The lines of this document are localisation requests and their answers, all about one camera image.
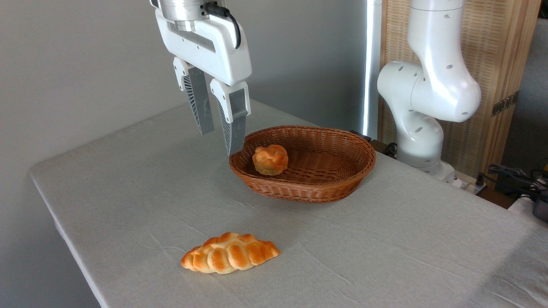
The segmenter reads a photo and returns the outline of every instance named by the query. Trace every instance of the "white pole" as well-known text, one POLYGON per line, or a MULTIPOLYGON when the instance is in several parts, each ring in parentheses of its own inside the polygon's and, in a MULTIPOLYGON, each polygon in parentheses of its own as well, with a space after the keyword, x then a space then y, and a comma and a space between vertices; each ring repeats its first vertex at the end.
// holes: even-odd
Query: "white pole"
POLYGON ((366 73, 363 108, 363 134, 378 136, 379 92, 376 81, 380 70, 380 37, 383 0, 367 0, 366 5, 366 73))

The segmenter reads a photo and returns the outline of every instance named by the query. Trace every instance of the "cable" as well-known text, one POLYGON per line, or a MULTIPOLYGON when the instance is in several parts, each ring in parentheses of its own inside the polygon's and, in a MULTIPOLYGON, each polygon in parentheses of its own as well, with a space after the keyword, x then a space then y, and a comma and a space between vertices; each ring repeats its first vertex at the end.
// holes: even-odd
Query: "cable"
POLYGON ((234 16, 232 16, 232 14, 230 14, 230 10, 227 9, 227 8, 224 8, 224 7, 220 7, 217 4, 217 1, 208 2, 205 5, 205 10, 209 14, 213 14, 215 16, 219 16, 219 17, 223 17, 223 18, 226 18, 226 17, 230 18, 230 20, 234 24, 234 29, 236 30, 236 49, 238 49, 239 46, 242 44, 242 33, 240 31, 239 24, 236 21, 236 18, 234 18, 234 16))
POLYGON ((236 21, 236 18, 230 14, 230 12, 227 13, 230 20, 232 20, 232 23, 234 24, 234 29, 236 30, 236 49, 239 48, 240 44, 242 43, 242 34, 240 33, 238 22, 236 21))
POLYGON ((507 186, 507 185, 505 185, 504 183, 502 183, 502 182, 500 182, 500 181, 497 181, 497 180, 495 180, 495 179, 492 179, 492 178, 488 177, 488 176, 485 175, 484 173, 481 173, 481 172, 480 172, 479 175, 481 175, 483 178, 485 178, 485 179, 487 179, 487 180, 489 180, 489 181, 491 181, 491 182, 494 182, 494 183, 496 183, 496 184, 498 184, 498 185, 500 185, 500 186, 502 186, 502 187, 504 187, 504 188, 507 188, 507 189, 510 189, 510 190, 514 190, 514 191, 516 191, 516 192, 520 192, 521 194, 527 195, 527 196, 529 196, 529 197, 531 197, 531 198, 534 197, 535 200, 536 200, 536 199, 541 199, 541 200, 544 201, 544 202, 548 202, 548 199, 545 198, 546 196, 545 196, 544 194, 542 194, 542 193, 538 193, 538 190, 536 190, 536 189, 523 190, 523 189, 519 189, 519 188, 507 186))
POLYGON ((509 167, 501 166, 497 164, 490 164, 487 169, 489 174, 501 174, 506 177, 509 176, 515 179, 516 181, 519 181, 528 185, 544 186, 544 183, 528 177, 527 174, 523 172, 523 170, 518 168, 509 168, 509 167))

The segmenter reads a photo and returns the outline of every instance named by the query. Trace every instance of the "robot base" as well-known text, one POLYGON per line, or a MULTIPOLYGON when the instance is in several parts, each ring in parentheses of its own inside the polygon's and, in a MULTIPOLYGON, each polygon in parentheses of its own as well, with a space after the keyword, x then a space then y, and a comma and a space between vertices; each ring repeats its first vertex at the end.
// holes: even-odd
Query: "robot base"
POLYGON ((432 167, 417 168, 417 170, 428 173, 440 181, 447 182, 459 188, 463 184, 463 182, 456 177, 455 169, 444 161, 439 161, 432 167))

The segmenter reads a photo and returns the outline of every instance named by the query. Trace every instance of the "bread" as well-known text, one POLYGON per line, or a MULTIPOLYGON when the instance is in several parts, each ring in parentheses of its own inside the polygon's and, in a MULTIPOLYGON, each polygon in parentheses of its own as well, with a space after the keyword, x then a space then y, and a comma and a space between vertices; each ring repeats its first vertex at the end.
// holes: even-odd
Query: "bread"
POLYGON ((259 146, 253 154, 255 170, 264 175, 278 175, 287 169, 289 157, 283 146, 273 144, 268 147, 259 146))
POLYGON ((187 252, 181 265, 195 272, 228 274, 250 269, 278 255, 272 242, 259 241, 251 234, 227 232, 187 252))

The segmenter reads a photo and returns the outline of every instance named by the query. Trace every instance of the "basket rim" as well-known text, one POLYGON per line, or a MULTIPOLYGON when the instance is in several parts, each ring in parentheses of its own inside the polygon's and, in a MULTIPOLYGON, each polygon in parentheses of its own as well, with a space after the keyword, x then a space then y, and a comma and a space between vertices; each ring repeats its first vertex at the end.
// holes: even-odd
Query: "basket rim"
POLYGON ((278 130, 278 129, 284 129, 284 128, 285 129, 287 129, 287 128, 315 129, 315 130, 319 130, 319 131, 330 131, 332 133, 346 135, 346 136, 348 136, 348 137, 350 137, 354 140, 357 140, 357 141, 361 142, 363 145, 365 145, 366 148, 368 148, 369 152, 371 153, 373 164, 371 164, 371 166, 369 166, 369 168, 364 168, 364 169, 360 170, 358 173, 356 173, 355 175, 353 175, 351 177, 348 177, 346 179, 342 179, 342 180, 339 180, 339 181, 336 181, 336 182, 329 182, 329 183, 307 184, 307 183, 291 181, 291 180, 285 180, 285 179, 265 178, 265 177, 262 177, 262 176, 252 175, 252 174, 246 173, 246 172, 244 172, 240 169, 237 169, 234 165, 235 165, 236 156, 241 153, 241 151, 239 151, 239 152, 234 153, 233 155, 231 155, 229 157, 229 165, 230 165, 230 168, 232 169, 232 171, 236 175, 238 175, 240 178, 242 178, 242 180, 245 178, 245 179, 249 179, 249 180, 278 182, 280 184, 291 184, 291 186, 295 189, 307 189, 307 190, 309 190, 309 189, 319 189, 319 190, 324 190, 324 189, 331 189, 331 188, 335 188, 335 187, 345 186, 349 183, 360 181, 363 178, 365 178, 367 176, 367 174, 369 174, 369 172, 375 167, 376 151, 373 148, 373 146, 371 145, 371 143, 369 143, 366 139, 363 139, 362 137, 360 137, 356 134, 353 134, 351 132, 348 132, 348 131, 342 130, 342 129, 313 127, 313 126, 302 126, 302 125, 282 125, 282 126, 274 126, 274 127, 268 127, 268 128, 258 130, 256 132, 250 133, 248 136, 246 136, 246 138, 248 138, 250 136, 253 136, 254 134, 262 133, 264 131, 269 131, 269 130, 273 130, 273 129, 278 130))

